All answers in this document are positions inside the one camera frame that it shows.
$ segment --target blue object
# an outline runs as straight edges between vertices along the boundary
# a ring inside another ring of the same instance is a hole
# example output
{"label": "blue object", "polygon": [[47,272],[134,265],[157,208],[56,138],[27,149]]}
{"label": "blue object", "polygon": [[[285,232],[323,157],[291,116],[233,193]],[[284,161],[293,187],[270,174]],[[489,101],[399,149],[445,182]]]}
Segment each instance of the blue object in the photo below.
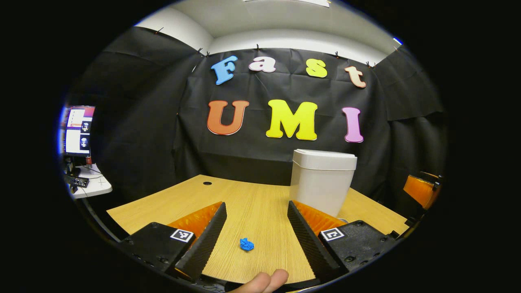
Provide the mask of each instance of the blue object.
{"label": "blue object", "polygon": [[241,239],[241,248],[245,251],[250,251],[254,247],[253,243],[248,241],[248,238]]}
{"label": "blue object", "polygon": [[210,67],[217,75],[217,81],[215,82],[216,85],[220,85],[221,83],[230,80],[233,77],[233,74],[228,73],[228,71],[235,70],[235,64],[232,61],[237,61],[237,57],[230,56]]}

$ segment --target white desk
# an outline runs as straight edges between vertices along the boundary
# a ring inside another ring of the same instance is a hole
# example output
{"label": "white desk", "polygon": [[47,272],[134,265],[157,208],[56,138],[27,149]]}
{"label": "white desk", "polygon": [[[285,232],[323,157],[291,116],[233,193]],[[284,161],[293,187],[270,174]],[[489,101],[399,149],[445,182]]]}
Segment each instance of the white desk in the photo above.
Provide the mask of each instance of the white desk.
{"label": "white desk", "polygon": [[81,171],[78,176],[88,178],[89,184],[85,188],[78,186],[78,190],[71,194],[72,197],[75,199],[93,197],[112,191],[112,185],[110,185],[103,174],[98,173],[100,170],[97,168],[96,164],[92,164],[91,167],[91,169],[95,171],[89,170],[84,166],[79,166],[79,168]]}

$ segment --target computer monitor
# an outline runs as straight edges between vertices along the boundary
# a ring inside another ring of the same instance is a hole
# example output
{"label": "computer monitor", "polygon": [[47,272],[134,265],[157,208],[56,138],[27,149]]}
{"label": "computer monitor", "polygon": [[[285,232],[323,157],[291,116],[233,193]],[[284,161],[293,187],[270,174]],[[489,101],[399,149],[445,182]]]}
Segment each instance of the computer monitor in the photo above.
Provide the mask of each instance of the computer monitor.
{"label": "computer monitor", "polygon": [[60,128],[60,152],[63,156],[91,155],[91,128],[94,106],[64,108]]}

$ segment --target yellow letter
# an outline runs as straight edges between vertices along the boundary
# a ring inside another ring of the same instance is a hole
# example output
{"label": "yellow letter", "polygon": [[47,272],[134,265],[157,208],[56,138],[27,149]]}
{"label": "yellow letter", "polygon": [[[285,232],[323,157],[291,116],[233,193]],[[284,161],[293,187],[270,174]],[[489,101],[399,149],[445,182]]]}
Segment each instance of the yellow letter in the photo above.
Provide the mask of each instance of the yellow letter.
{"label": "yellow letter", "polygon": [[306,72],[311,76],[326,77],[327,70],[324,68],[326,64],[322,60],[308,59],[306,61]]}
{"label": "yellow letter", "polygon": [[288,137],[292,137],[296,127],[300,124],[296,137],[302,140],[316,140],[315,133],[315,110],[317,104],[303,102],[296,110],[295,115],[291,112],[288,104],[284,100],[271,100],[268,102],[271,107],[271,126],[266,132],[266,136],[281,138],[283,133],[280,124]]}

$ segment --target wooden table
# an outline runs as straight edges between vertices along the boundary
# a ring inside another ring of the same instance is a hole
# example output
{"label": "wooden table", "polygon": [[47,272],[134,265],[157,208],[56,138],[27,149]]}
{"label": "wooden table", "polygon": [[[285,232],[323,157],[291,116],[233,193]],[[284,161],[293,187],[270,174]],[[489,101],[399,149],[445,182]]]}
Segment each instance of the wooden table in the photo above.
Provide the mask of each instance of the wooden table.
{"label": "wooden table", "polygon": [[[287,217],[289,186],[254,184],[199,175],[148,197],[108,210],[129,234],[150,222],[171,222],[218,201],[226,202],[227,220],[203,274],[246,283],[257,273],[289,272],[288,283],[315,278]],[[384,234],[408,228],[406,219],[350,189],[339,213],[349,222],[363,220]],[[239,239],[255,248],[245,252]]]}

